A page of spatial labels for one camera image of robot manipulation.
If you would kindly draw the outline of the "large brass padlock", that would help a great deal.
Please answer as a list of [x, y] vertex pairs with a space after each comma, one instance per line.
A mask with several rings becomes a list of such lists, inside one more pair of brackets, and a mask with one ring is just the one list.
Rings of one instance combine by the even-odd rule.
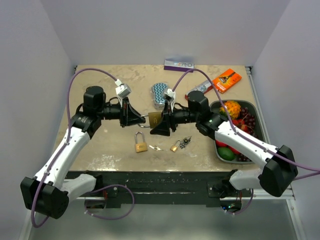
[[143, 114], [142, 117], [148, 118], [149, 123], [147, 125], [138, 124], [138, 126], [140, 128], [153, 129], [162, 121], [162, 112], [149, 112], [148, 114]]

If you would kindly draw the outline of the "small brass padlock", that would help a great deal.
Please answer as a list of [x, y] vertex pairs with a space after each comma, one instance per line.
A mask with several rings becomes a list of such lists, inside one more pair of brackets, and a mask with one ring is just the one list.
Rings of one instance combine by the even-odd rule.
[[180, 144], [181, 144], [181, 140], [178, 139], [178, 140], [170, 147], [170, 150], [175, 153], [175, 152], [178, 150]]

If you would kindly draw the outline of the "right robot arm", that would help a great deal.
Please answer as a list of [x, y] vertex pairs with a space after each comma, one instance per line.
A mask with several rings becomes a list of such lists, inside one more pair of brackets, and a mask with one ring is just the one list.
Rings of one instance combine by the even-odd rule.
[[187, 101], [188, 106], [180, 109], [166, 102], [162, 119], [150, 134], [168, 137], [179, 124], [195, 123], [202, 135], [227, 144], [259, 167], [232, 170], [216, 183], [213, 188], [221, 198], [233, 197], [243, 189], [263, 189], [274, 197], [281, 197], [298, 175], [292, 150], [285, 145], [276, 147], [265, 143], [235, 127], [225, 116], [211, 111], [208, 99], [200, 91], [190, 92]]

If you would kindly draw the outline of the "brass padlock with keys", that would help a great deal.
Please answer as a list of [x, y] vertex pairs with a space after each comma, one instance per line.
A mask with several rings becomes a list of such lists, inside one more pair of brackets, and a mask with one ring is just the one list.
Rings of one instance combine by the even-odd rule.
[[[138, 135], [141, 135], [141, 137], [142, 137], [141, 142], [138, 142]], [[136, 132], [134, 135], [134, 140], [135, 140], [135, 152], [136, 153], [142, 153], [142, 152], [146, 152], [148, 150], [145, 135], [143, 132], [141, 132], [141, 131]]]

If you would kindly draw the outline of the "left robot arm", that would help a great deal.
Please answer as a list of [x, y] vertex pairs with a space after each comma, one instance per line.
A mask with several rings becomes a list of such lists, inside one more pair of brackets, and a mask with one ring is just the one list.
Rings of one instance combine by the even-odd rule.
[[99, 196], [104, 190], [102, 178], [82, 173], [64, 182], [73, 162], [102, 125], [103, 120], [119, 120], [121, 127], [145, 123], [146, 119], [130, 104], [131, 89], [120, 84], [115, 89], [117, 103], [106, 101], [100, 86], [90, 86], [83, 95], [83, 103], [70, 120], [66, 133], [47, 163], [33, 176], [25, 177], [20, 189], [24, 205], [53, 219], [60, 218], [68, 205], [78, 197], [90, 193]]

